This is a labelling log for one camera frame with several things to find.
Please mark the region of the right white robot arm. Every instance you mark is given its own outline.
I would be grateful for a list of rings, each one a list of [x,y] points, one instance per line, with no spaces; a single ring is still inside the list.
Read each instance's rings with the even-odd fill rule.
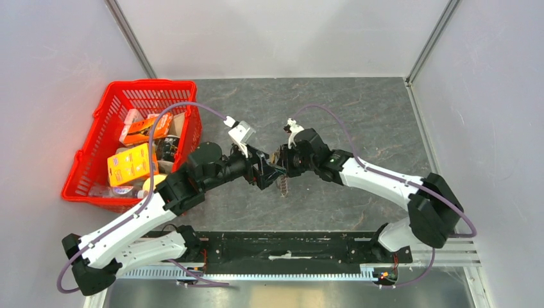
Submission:
[[[435,249],[444,247],[464,211],[444,178],[397,173],[363,161],[353,153],[330,149],[313,128],[288,124],[287,144],[280,148],[278,163],[290,178],[312,171],[322,180],[362,189],[385,198],[408,213],[375,232],[370,254],[387,262],[398,250],[421,242]]]

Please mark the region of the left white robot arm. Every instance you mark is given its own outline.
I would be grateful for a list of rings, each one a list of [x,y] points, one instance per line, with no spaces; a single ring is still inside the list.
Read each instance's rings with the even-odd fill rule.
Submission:
[[[130,244],[204,202],[207,191],[240,177],[264,190],[284,175],[285,169],[271,163],[269,154],[252,146],[247,149],[244,154],[232,146],[226,156],[218,144],[202,143],[132,209],[93,233],[64,237],[62,245],[69,262],[63,269],[71,269],[77,290],[89,296],[110,286],[127,265],[120,254],[130,254]]]

